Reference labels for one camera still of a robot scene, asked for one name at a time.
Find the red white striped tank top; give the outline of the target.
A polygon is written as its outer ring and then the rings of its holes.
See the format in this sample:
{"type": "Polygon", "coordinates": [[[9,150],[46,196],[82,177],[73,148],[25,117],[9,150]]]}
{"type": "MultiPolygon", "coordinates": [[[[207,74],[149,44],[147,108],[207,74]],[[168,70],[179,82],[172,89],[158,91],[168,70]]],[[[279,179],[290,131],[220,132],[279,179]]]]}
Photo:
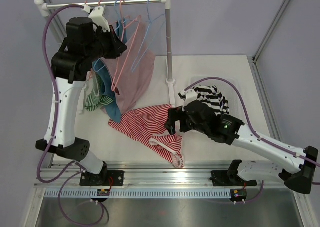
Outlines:
{"type": "Polygon", "coordinates": [[[121,117],[119,123],[110,120],[108,125],[130,139],[153,150],[175,168],[185,166],[182,154],[183,137],[169,134],[165,128],[170,104],[133,109],[121,117]]]}

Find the pink tank top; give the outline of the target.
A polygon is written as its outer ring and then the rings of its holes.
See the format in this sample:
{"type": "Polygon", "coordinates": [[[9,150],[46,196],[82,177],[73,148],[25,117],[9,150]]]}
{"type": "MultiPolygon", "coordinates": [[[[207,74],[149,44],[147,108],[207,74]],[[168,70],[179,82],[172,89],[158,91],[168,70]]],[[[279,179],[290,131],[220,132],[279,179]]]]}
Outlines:
{"type": "Polygon", "coordinates": [[[111,77],[114,88],[111,92],[115,94],[120,115],[134,108],[152,80],[156,56],[144,42],[146,32],[147,25],[138,23],[137,29],[128,38],[127,50],[119,58],[101,59],[105,64],[104,70],[111,77]]]}

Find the blue hanger end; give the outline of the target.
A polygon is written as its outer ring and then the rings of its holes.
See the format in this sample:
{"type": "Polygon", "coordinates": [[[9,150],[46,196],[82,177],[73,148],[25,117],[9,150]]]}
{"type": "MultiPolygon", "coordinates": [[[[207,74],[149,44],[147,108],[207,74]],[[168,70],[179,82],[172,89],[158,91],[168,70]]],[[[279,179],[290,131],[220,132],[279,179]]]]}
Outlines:
{"type": "Polygon", "coordinates": [[[149,50],[150,46],[152,45],[153,41],[155,40],[157,33],[152,37],[151,42],[148,44],[148,46],[146,46],[146,40],[149,37],[149,32],[153,26],[153,24],[160,18],[162,18],[165,14],[162,13],[159,16],[157,16],[156,18],[151,18],[150,15],[150,9],[149,9],[149,5],[150,5],[151,0],[147,0],[146,3],[146,11],[147,11],[147,27],[146,27],[146,31],[143,37],[143,40],[141,42],[140,48],[138,50],[138,54],[135,58],[135,60],[133,61],[133,64],[130,68],[130,71],[132,73],[135,72],[135,70],[137,69],[138,65],[141,63],[142,58],[146,55],[147,51],[149,50]]]}

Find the black white striped tank top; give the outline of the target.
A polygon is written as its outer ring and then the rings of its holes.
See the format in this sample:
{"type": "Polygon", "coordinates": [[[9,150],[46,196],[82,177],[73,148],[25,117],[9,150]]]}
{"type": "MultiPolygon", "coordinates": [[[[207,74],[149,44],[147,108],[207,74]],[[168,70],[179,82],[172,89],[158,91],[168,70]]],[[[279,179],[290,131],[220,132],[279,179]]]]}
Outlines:
{"type": "Polygon", "coordinates": [[[216,86],[199,84],[193,90],[197,93],[197,100],[213,109],[216,116],[230,114],[229,101],[216,86]]]}

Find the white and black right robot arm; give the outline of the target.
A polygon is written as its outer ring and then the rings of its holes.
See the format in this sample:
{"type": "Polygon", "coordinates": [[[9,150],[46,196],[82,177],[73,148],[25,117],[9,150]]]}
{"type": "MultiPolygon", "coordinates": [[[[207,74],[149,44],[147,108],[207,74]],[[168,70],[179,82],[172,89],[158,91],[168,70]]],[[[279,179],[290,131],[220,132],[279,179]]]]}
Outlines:
{"type": "Polygon", "coordinates": [[[214,186],[256,186],[258,181],[283,183],[288,189],[308,195],[311,193],[318,150],[312,146],[289,146],[250,129],[242,120],[228,114],[217,115],[204,103],[195,100],[186,106],[168,110],[165,129],[170,135],[180,131],[197,131],[212,141],[251,151],[267,159],[264,161],[233,160],[228,170],[214,170],[214,186]]]}

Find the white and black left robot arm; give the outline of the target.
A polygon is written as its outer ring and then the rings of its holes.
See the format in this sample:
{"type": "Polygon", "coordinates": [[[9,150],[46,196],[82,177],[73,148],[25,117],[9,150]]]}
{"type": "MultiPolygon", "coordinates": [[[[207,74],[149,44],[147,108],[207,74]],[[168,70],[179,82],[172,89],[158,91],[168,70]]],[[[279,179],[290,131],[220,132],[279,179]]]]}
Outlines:
{"type": "Polygon", "coordinates": [[[35,147],[74,161],[85,169],[87,185],[103,186],[108,165],[90,151],[90,142],[75,136],[78,102],[93,62],[116,59],[127,50],[104,17],[75,17],[66,24],[67,36],[51,59],[53,100],[47,132],[35,147]]]}

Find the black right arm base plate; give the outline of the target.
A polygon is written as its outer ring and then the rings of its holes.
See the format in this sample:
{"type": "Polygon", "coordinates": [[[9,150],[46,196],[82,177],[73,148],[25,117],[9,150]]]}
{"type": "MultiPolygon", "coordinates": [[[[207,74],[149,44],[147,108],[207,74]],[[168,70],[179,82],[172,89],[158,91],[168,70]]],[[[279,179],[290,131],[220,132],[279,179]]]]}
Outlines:
{"type": "Polygon", "coordinates": [[[211,171],[212,184],[214,187],[256,187],[257,181],[245,181],[236,174],[228,175],[227,170],[213,170],[211,171]]]}

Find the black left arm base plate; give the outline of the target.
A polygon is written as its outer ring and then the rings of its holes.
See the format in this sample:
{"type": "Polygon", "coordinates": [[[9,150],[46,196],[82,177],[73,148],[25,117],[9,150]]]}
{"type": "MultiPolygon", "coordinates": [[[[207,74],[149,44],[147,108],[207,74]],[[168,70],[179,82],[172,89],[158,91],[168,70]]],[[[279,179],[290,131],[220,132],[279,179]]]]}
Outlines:
{"type": "Polygon", "coordinates": [[[124,174],[122,170],[108,170],[107,173],[92,174],[85,172],[81,174],[80,186],[83,187],[122,187],[124,184],[124,174]]]}

